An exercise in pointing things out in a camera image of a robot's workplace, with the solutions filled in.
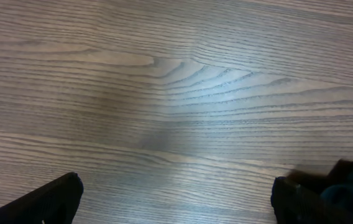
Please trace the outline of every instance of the black object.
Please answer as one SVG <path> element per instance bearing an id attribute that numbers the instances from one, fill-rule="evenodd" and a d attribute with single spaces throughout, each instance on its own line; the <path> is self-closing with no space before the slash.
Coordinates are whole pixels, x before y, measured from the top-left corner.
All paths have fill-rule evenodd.
<path id="1" fill-rule="evenodd" d="M 70 172 L 0 208 L 0 224 L 71 224 L 83 183 Z"/>
<path id="2" fill-rule="evenodd" d="M 278 224 L 351 224 L 353 162 L 339 161 L 327 176 L 294 171 L 278 177 L 271 203 Z"/>

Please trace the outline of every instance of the wooden floor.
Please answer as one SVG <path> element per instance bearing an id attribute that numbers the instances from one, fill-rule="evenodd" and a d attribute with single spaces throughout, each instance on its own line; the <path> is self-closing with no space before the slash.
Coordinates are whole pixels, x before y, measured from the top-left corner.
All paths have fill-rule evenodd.
<path id="1" fill-rule="evenodd" d="M 275 223 L 353 159 L 353 0 L 0 0 L 0 206 L 70 171 L 74 223 Z"/>

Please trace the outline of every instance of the wood grain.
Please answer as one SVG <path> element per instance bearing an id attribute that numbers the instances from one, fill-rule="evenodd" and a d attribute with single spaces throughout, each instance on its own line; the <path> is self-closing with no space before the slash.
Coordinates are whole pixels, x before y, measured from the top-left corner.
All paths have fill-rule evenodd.
<path id="1" fill-rule="evenodd" d="M 353 159 L 353 1 L 0 0 L 0 206 L 75 171 L 75 223 L 275 223 Z"/>

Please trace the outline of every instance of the wooden surface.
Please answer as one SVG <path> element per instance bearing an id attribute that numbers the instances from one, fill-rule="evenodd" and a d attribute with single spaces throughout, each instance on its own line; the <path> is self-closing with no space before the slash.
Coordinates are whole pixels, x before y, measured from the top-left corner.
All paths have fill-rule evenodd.
<path id="1" fill-rule="evenodd" d="M 353 0 L 0 0 L 0 206 L 75 171 L 75 223 L 275 223 L 353 159 Z"/>

